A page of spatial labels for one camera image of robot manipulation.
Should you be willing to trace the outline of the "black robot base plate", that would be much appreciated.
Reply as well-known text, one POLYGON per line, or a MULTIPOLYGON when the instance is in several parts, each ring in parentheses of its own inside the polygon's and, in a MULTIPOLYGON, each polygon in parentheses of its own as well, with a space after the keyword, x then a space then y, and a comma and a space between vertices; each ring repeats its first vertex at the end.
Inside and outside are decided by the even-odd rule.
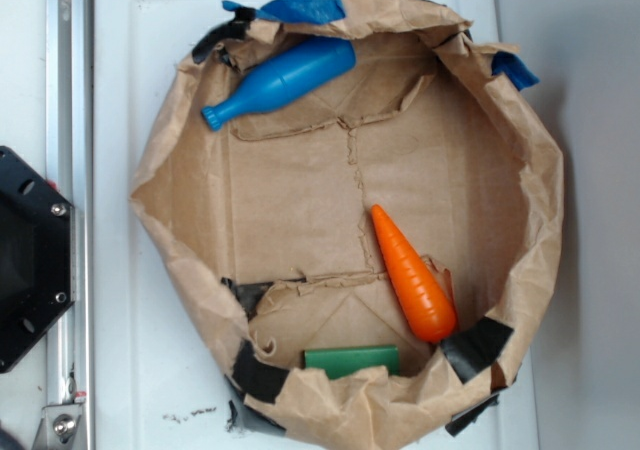
POLYGON ((73 205, 1 148, 1 372, 10 372, 73 305, 73 205))

